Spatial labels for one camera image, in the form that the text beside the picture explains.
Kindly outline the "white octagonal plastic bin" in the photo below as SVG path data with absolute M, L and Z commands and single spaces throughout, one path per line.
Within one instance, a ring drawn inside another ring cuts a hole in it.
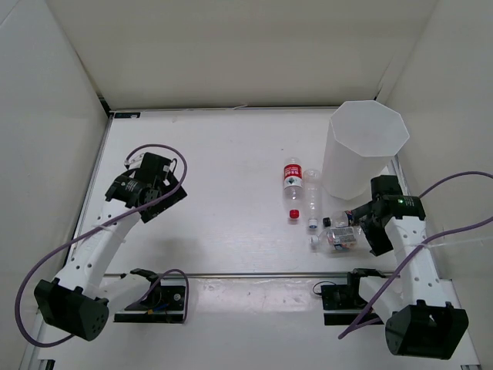
M 359 197 L 409 137 L 400 113 L 374 100 L 346 101 L 329 120 L 324 189 L 342 200 Z

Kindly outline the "clear crushed plastic bottle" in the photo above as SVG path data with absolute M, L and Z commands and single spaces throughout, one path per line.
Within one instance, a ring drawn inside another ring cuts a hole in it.
M 307 228 L 310 231 L 319 229 L 322 212 L 321 173 L 319 170 L 304 171 L 304 202 Z

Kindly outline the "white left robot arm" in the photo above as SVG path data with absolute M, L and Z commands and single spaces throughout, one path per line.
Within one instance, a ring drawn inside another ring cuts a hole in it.
M 186 197 L 174 175 L 176 160 L 144 153 L 125 167 L 106 191 L 94 234 L 80 240 L 65 267 L 51 281 L 41 280 L 34 290 L 46 324 L 86 341 L 96 339 L 118 311 L 161 311 L 173 300 L 162 288 L 159 275 L 142 268 L 102 285 L 131 229 Z

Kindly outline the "white cap labelled bottle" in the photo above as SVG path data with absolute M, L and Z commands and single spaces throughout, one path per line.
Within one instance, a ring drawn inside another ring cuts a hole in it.
M 313 250 L 325 254 L 348 252 L 358 245 L 362 234 L 359 227 L 327 227 L 311 236 L 309 245 Z

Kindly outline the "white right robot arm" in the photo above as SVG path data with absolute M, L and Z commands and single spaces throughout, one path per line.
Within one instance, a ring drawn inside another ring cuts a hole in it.
M 377 322 L 391 354 L 448 360 L 468 329 L 465 310 L 445 294 L 431 252 L 425 247 L 425 212 L 419 197 L 406 196 L 396 176 L 371 180 L 371 201 L 350 212 L 378 257 L 392 252 L 395 272 L 355 269 L 347 276 L 346 299 L 362 308 L 340 334 Z

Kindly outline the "red label plastic bottle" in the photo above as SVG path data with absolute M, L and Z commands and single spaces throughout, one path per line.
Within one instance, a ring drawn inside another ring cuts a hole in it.
M 300 219 L 301 203 L 304 195 L 302 167 L 296 157 L 286 159 L 283 167 L 283 201 L 288 220 L 296 223 Z

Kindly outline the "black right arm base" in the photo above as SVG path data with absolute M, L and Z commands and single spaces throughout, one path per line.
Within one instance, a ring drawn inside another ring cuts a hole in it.
M 349 325 L 367 303 L 358 293 L 361 278 L 386 278 L 378 270 L 357 268 L 348 272 L 345 282 L 319 281 L 312 293 L 322 300 L 325 326 Z

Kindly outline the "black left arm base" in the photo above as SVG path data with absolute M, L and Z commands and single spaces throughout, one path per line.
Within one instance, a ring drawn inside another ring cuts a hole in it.
M 137 268 L 133 277 L 145 278 L 150 292 L 113 316 L 115 323 L 184 324 L 189 308 L 189 278 L 180 269 L 158 274 Z

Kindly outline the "aluminium table rail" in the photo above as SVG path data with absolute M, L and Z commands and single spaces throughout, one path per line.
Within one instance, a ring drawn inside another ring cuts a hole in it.
M 276 272 L 276 273 L 186 273 L 189 279 L 240 279 L 240 278 L 345 278 L 347 272 Z

